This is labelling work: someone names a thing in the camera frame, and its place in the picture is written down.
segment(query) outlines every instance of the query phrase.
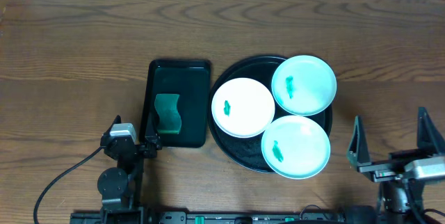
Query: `white plate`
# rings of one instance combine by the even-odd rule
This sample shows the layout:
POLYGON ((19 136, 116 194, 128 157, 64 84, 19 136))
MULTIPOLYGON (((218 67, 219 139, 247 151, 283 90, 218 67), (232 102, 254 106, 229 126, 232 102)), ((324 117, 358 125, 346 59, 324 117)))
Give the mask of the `white plate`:
POLYGON ((262 133, 275 115, 275 102, 263 84, 249 78, 232 79, 216 91, 211 101, 215 123, 225 133, 250 138, 262 133))
POLYGON ((273 97, 294 115, 320 113, 332 103, 336 92, 334 72, 326 62, 314 56, 289 58, 273 74, 273 97))
POLYGON ((278 174, 291 179, 306 179, 322 171, 330 150, 323 128, 297 115, 276 119, 261 140, 266 163, 278 174))

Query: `wood grain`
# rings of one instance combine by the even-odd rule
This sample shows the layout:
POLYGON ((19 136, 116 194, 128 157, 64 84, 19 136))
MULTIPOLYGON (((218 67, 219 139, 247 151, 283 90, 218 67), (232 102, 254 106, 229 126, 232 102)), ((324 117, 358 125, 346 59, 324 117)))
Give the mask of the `wood grain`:
MULTIPOLYGON (((300 211, 374 205, 377 185, 346 150, 362 115, 372 157, 415 147, 416 110, 445 134, 445 0, 10 0, 0 37, 0 219, 31 223, 35 200, 90 154, 115 115, 138 127, 149 63, 212 62, 212 82, 256 54, 314 54, 339 81, 326 169, 302 181, 244 169, 207 132, 200 149, 146 163, 143 200, 191 211, 300 211)), ((63 178, 39 210, 68 223, 99 209, 104 154, 63 178)), ((444 184, 427 207, 445 210, 444 184)))

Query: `round black tray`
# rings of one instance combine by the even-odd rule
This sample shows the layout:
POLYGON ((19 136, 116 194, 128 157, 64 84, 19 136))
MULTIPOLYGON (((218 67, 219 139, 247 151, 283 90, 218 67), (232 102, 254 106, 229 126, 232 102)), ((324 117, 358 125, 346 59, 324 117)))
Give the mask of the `round black tray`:
MULTIPOLYGON (((262 173, 273 173, 274 171, 263 158, 261 153, 261 137, 263 134, 252 138, 236 138, 226 134, 221 130, 213 120, 211 114, 211 101, 217 89, 226 81, 235 78, 251 78, 261 82, 271 90, 272 76, 277 67, 286 60, 281 56, 255 56, 247 58, 229 67, 213 85, 210 90, 209 107, 207 119, 209 121, 210 132, 215 139, 216 144, 221 150, 236 163, 251 170, 262 173)), ((275 116, 273 120, 282 116, 290 115, 275 102, 275 116)), ((329 136, 332 126, 332 107, 329 105, 323 112, 308 118, 317 122, 329 136)))

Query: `black cable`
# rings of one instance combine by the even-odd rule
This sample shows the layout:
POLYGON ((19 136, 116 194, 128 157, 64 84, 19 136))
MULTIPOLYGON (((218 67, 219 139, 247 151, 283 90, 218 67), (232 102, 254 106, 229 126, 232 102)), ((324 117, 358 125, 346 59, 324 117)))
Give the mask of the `black cable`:
POLYGON ((405 193, 408 199, 408 203, 411 206, 411 211, 414 214, 414 217, 416 217, 417 221, 420 224, 427 224, 425 220, 423 219, 423 216, 420 215, 419 210, 417 209, 416 203, 414 202, 414 198, 412 197, 410 183, 409 182, 403 182, 403 188, 405 189, 405 193))
POLYGON ((67 169, 65 172, 61 173, 59 176, 57 176, 55 179, 53 179, 53 181, 48 184, 48 186, 44 189, 44 191, 42 192, 42 194, 40 194, 39 198, 37 199, 37 202, 35 203, 34 206, 34 224, 39 224, 39 220, 37 219, 37 211, 39 210, 39 205, 40 202, 43 199, 43 196, 45 196, 45 194, 47 193, 47 191, 58 181, 60 180, 62 177, 64 177, 66 174, 68 174, 69 172, 73 171, 74 169, 78 168, 80 165, 84 164, 85 162, 87 162, 89 159, 91 159, 93 156, 95 156, 98 152, 100 152, 100 150, 102 150, 102 147, 99 147, 96 149, 96 151, 94 151, 92 154, 90 154, 88 157, 86 157, 84 160, 82 160, 81 162, 79 162, 78 164, 72 166, 71 168, 67 169))
MULTIPOLYGON (((316 207, 316 208, 318 208, 318 209, 320 209, 320 210, 322 211, 321 207, 319 207, 319 206, 317 206, 317 205, 314 205, 314 204, 307 205, 307 206, 300 212, 300 220, 302 220, 303 214, 305 213, 305 211, 306 211, 306 209, 307 209, 308 207, 316 207)), ((326 218, 326 220, 331 221, 331 219, 329 219, 329 218, 325 215, 325 213, 322 213, 322 214, 323 214, 323 216, 326 218)))
POLYGON ((439 214, 439 215, 445 217, 445 213, 444 212, 436 210, 436 209, 425 209, 425 210, 423 210, 423 214, 425 214, 427 212, 436 213, 436 214, 439 214))

